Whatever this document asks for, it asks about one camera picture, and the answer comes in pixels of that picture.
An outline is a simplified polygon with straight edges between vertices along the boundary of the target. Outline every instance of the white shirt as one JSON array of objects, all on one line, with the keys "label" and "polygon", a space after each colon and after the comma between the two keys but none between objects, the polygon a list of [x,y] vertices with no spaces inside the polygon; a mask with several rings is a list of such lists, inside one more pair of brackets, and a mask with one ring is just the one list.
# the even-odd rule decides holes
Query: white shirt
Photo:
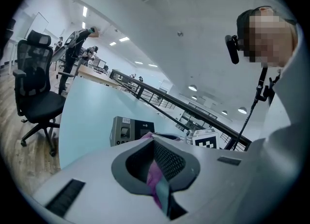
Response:
[{"label": "white shirt", "polygon": [[297,24],[298,44],[274,85],[275,97],[266,114],[260,138],[309,118],[310,56],[302,28]]}]

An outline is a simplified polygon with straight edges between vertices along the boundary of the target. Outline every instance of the mesh chair back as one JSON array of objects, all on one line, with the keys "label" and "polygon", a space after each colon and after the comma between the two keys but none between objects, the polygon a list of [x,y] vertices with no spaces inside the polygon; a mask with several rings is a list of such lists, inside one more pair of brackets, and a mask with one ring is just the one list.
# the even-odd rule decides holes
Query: mesh chair back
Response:
[{"label": "mesh chair back", "polygon": [[27,40],[17,45],[17,66],[26,73],[21,79],[20,97],[34,96],[50,91],[49,67],[53,49],[49,47],[50,36],[31,31]]}]

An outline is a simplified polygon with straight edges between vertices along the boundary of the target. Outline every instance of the headrest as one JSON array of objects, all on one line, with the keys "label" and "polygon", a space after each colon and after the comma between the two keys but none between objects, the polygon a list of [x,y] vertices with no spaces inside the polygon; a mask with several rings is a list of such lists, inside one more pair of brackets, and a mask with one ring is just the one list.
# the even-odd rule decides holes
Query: headrest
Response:
[{"label": "headrest", "polygon": [[51,43],[51,38],[49,35],[44,35],[32,30],[27,37],[27,42],[32,45],[42,45],[48,47]]}]

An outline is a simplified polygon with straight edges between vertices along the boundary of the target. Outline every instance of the black office chair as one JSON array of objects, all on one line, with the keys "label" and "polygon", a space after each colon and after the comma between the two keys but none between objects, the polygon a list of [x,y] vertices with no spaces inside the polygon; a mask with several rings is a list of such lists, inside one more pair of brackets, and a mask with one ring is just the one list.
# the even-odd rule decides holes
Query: black office chair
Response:
[{"label": "black office chair", "polygon": [[62,113],[65,99],[63,96],[50,91],[49,67],[53,49],[49,47],[51,38],[35,31],[31,31],[27,40],[19,41],[17,45],[18,70],[15,76],[15,99],[17,113],[25,116],[22,122],[37,123],[21,140],[25,147],[26,139],[40,129],[44,130],[50,146],[49,154],[56,155],[55,148],[47,133],[47,128],[59,128],[55,118]]}]

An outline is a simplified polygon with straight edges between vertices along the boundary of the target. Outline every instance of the person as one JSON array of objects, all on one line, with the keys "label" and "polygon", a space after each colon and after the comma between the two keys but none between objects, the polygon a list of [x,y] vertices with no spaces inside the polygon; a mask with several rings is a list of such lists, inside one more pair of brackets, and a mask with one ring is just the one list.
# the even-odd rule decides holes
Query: person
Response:
[{"label": "person", "polygon": [[310,94],[302,89],[310,80],[310,60],[301,26],[283,18],[271,6],[261,6],[237,18],[237,37],[240,50],[250,62],[281,68],[260,138],[308,118],[305,108]]},{"label": "person", "polygon": [[56,45],[54,52],[56,52],[57,50],[59,50],[62,47],[62,40],[63,40],[63,37],[61,36],[59,38],[59,41],[56,44],[54,44],[54,45]]},{"label": "person", "polygon": [[98,51],[98,47],[97,46],[94,46],[94,47],[90,47],[88,49],[86,49],[86,51],[83,53],[81,59],[79,60],[78,62],[78,65],[77,65],[77,70],[76,70],[76,73],[75,73],[75,76],[78,75],[78,69],[81,65],[84,65],[84,66],[88,66],[88,60],[91,59],[91,60],[94,60],[93,59],[93,53],[97,53]]},{"label": "person", "polygon": [[[79,52],[82,48],[83,43],[88,37],[98,37],[99,32],[96,27],[91,27],[90,29],[80,30],[76,32],[75,37],[75,45],[67,49],[65,53],[65,64],[64,64],[64,73],[71,73],[72,67],[74,62],[78,58]],[[59,83],[59,91],[58,94],[64,93],[67,94],[68,92],[65,91],[65,83],[67,81],[68,76],[62,75]]]}]

